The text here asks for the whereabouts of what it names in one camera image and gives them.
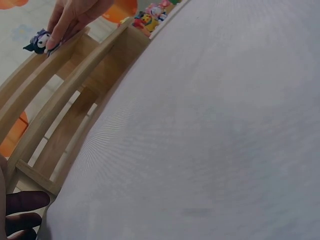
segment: colorful toy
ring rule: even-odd
[[[50,32],[44,29],[41,29],[41,31],[38,31],[36,35],[33,38],[31,38],[30,44],[23,47],[23,49],[28,50],[30,52],[34,51],[36,54],[47,54],[48,56],[50,56],[50,54],[52,54],[55,50],[57,50],[61,45],[61,43],[59,43],[53,49],[47,50],[46,44],[50,36],[51,36]]]
[[[169,0],[173,5],[181,3],[181,0]]]
[[[169,0],[162,0],[159,4],[163,9],[169,7],[172,3]]]
[[[140,18],[135,18],[132,25],[135,28],[141,30],[144,33],[144,35],[146,35],[147,37],[150,37],[151,33],[148,31],[145,24],[142,22]]]
[[[143,11],[139,12],[139,15],[135,17],[136,19],[141,19],[142,23],[144,24],[145,28],[152,33],[156,27],[159,25],[159,22],[155,17],[150,14],[147,14]]]
[[[166,9],[154,3],[146,8],[146,13],[152,15],[156,20],[163,22],[167,18]]]

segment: orange object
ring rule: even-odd
[[[14,7],[21,7],[25,5],[28,0],[0,0],[0,9],[12,9]]]
[[[1,143],[0,154],[6,158],[10,157],[28,126],[29,124],[27,115],[25,112],[23,112],[9,131],[4,141]]]
[[[102,16],[112,23],[119,24],[125,18],[134,17],[137,9],[137,0],[115,0],[110,9]]]

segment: finger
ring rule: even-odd
[[[29,212],[43,208],[50,203],[50,197],[44,191],[21,191],[6,195],[6,215]]]
[[[63,12],[64,12],[64,7],[56,3],[47,27],[47,31],[49,33],[52,33],[52,31],[54,30]]]
[[[13,237],[9,238],[9,240],[35,240],[36,238],[36,231],[33,229],[27,229],[17,233]]]
[[[66,6],[63,9],[63,13],[58,21],[58,23],[53,28],[52,34],[48,42],[46,43],[46,49],[53,49],[58,43],[62,40],[65,35],[69,25],[72,20],[75,18],[75,13],[72,8]]]
[[[72,33],[74,32],[74,29],[78,25],[78,23],[79,23],[78,20],[73,20],[70,23],[68,29],[66,30],[66,32],[65,32],[65,34],[64,34],[64,36],[62,38],[63,42],[66,42],[70,38],[69,36],[73,36],[74,35]]]
[[[96,2],[88,11],[78,16],[78,24],[74,26],[72,31],[68,32],[63,41],[66,42],[72,38],[75,34],[84,29],[89,23],[96,20],[103,13],[105,13],[113,4],[113,0],[104,0]]]
[[[88,11],[81,14],[79,22],[89,24],[104,14],[113,4],[113,0],[97,1]]]
[[[25,229],[32,229],[41,224],[41,216],[35,212],[24,213],[5,218],[5,233],[10,236]]]
[[[87,24],[79,22],[74,28],[68,32],[64,37],[63,37],[63,42],[68,41],[70,38],[72,38],[74,35],[76,35],[78,32],[80,32],[82,29],[84,29],[87,26]]]

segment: dark hand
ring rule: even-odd
[[[2,156],[0,156],[0,167],[5,167]],[[22,191],[5,196],[4,178],[0,169],[0,240],[6,240],[5,236],[8,237],[19,231],[21,232],[9,240],[35,240],[37,234],[33,228],[39,226],[42,220],[37,213],[8,215],[37,210],[49,203],[49,196],[42,191]]]

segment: yellow toy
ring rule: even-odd
[[[150,14],[147,14],[147,13],[145,13],[143,11],[141,11],[139,13],[138,18],[141,19],[141,21],[145,25],[145,28],[150,33],[152,33],[155,30],[155,28],[159,25],[158,20],[156,20],[153,16],[151,16]]]

